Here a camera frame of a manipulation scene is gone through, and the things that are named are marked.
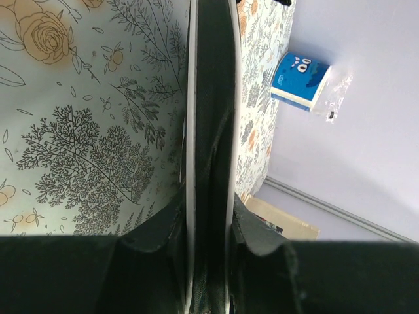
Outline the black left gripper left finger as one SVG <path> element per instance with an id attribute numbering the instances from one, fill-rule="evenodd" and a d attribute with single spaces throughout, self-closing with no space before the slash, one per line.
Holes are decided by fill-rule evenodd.
<path id="1" fill-rule="evenodd" d="M 1 238 L 2 313 L 182 313 L 185 193 L 122 236 Z"/>

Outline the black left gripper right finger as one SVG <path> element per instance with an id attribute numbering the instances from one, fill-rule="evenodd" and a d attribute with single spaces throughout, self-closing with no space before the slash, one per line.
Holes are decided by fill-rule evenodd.
<path id="1" fill-rule="evenodd" d="M 295 241 L 234 200 L 230 291 L 236 313 L 417 313 L 418 246 Z"/>

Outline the black sport racket cover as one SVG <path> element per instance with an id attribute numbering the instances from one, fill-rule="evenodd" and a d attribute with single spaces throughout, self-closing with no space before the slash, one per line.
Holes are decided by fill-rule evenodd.
<path id="1" fill-rule="evenodd" d="M 240 32 L 234 1 L 192 1 L 187 43 L 187 313 L 228 313 Z"/>

